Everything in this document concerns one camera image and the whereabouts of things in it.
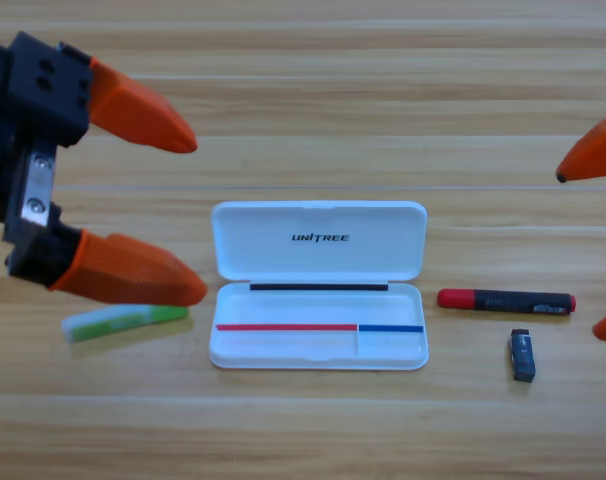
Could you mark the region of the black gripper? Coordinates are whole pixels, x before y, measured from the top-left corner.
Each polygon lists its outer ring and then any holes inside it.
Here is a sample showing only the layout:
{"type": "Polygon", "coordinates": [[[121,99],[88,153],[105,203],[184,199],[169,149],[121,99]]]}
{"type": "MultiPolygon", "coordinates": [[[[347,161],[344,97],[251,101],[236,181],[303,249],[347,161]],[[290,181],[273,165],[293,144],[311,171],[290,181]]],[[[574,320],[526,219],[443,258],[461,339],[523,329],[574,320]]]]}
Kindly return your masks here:
{"type": "Polygon", "coordinates": [[[165,97],[97,58],[89,66],[71,46],[25,32],[0,45],[0,224],[13,247],[5,261],[13,277],[51,287],[72,264],[81,233],[61,222],[52,201],[56,153],[78,143],[89,118],[133,144],[178,154],[198,148],[165,97]]]}

